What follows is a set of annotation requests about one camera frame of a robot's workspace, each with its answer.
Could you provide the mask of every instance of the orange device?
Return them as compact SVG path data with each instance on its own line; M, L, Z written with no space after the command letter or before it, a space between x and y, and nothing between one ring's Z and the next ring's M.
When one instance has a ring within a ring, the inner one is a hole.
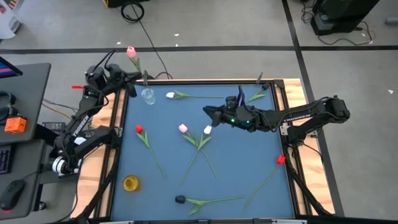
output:
M18 134L23 133L26 128L26 119L22 117L8 118L6 121L6 128L4 131L7 133Z

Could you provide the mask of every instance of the computer mouse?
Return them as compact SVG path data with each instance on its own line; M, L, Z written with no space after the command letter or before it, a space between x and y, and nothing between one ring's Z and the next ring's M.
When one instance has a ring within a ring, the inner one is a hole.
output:
M0 208L3 210L11 210L15 207L21 196L22 191L24 191L25 182L24 180L14 180L12 181L1 194L0 197Z

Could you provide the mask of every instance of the black metal frame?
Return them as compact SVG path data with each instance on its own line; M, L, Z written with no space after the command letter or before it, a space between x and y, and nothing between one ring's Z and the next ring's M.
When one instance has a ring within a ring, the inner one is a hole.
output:
M282 101L284 104L284 108L288 108L289 104L287 102L287 95L286 95L286 91L284 88L284 81L283 80L261 80L261 84L263 83L269 83L270 87L271 87L271 95L272 95L272 99L274 102L274 108L276 110L280 110L279 109L279 101L278 101L278 97L277 97L277 88L280 89L280 93L281 93L281 97L282 97ZM140 80L137 82L138 85L142 85L143 83L140 82ZM254 85L256 84L256 80L149 80L149 85ZM114 108L113 108L113 112L112 112L112 117L111 117L111 125L114 126L115 125L115 120L116 120L116 113L118 110L118 101L119 101L119 93L115 96L115 101L114 101ZM122 109L122 115L121 115L121 124L120 124L120 128L124 127L124 122L125 122L125 115L126 115L126 110L128 107L128 103L129 103L129 95L127 92L125 92L124 95L124 103L123 103L123 109ZM280 138L280 143L283 147L283 145L285 145L285 140L284 138ZM301 164L301 160L300 160L300 155L298 153L298 149L297 148L293 148L294 151L296 151L297 153L295 153L295 162L296 162L296 166L297 166L297 173L299 174L300 178L305 182L304 180L304 174L303 174L303 169L302 169L302 164ZM120 154L120 150L116 151L115 154L115 158L114 158L114 162L116 162L117 166L119 163L119 154ZM102 167L102 172L106 173L106 169L108 167L108 159L104 158L104 162L103 162L103 167ZM109 191L109 199L108 199L108 207L106 209L106 218L110 219L112 217L113 214L113 198L114 198L114 183L116 181L117 178L117 173L113 179L113 181L110 183L110 191ZM104 177L101 175L101 179L100 182L103 182ZM300 209L299 209L299 202L297 199L297 192L295 189L295 183L292 177L290 177L288 175L288 185L289 185L289 190L290 190L290 196L292 199L292 206L293 206L293 210L294 210L294 215L295 217L300 216ZM305 198L305 196L303 195L304 198L304 205L305 205L305 211L307 215L311 215L312 214L312 210L311 210L311 206L308 202L308 200ZM333 198L332 195L332 201L337 200L337 202L340 202L340 198ZM100 203L98 204L99 206L97 206L96 208L96 212L94 215L94 218L98 218L99 216L99 210L101 209L101 205ZM173 221L156 221L157 223L197 223L198 220L184 220L184 221L180 221L180 220L173 220ZM220 223L262 223L262 222L270 222L270 220L259 220L259 219L249 219L249 220L220 220L220 221L216 221L216 222L220 222Z

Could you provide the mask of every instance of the white tulip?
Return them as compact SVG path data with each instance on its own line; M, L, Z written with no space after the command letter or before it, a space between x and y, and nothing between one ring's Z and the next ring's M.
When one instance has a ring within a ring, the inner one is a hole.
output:
M183 134L188 131L188 128L184 124L181 124L178 128Z
M169 99L172 99L172 98L174 98L174 94L175 94L174 92L167 93L166 97Z
M211 126L207 126L206 128L205 128L205 130L203 130L203 132L205 133L205 134L210 134L211 133Z

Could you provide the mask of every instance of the blue table surface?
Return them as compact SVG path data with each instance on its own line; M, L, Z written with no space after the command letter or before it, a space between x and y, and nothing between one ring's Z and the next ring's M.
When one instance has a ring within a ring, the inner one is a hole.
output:
M136 86L138 94L144 86ZM200 138L211 119L204 106L225 104L224 98L186 98L171 100L166 93L177 90L189 95L236 96L237 85L163 85L150 86L156 101L148 105L139 95L130 98L119 160L118 177L113 202L112 220L192 220L234 218L292 218L294 217L285 166L279 166L274 176L253 196L248 209L243 208L253 190L265 181L282 154L278 133L249 133L230 125L213 128L212 139L203 147L217 173L216 179L202 153L198 153L182 185L180 181L195 153L195 146L178 130L185 124L190 133ZM248 100L259 85L243 85ZM250 102L264 110L273 110L270 89L265 97ZM149 143L163 170L165 179L150 150L136 136L139 124L148 132ZM136 192L123 189L128 175L139 178ZM213 200L244 195L244 198L214 202L202 206L188 216L195 207L190 202L179 204L175 196L184 195L196 200Z

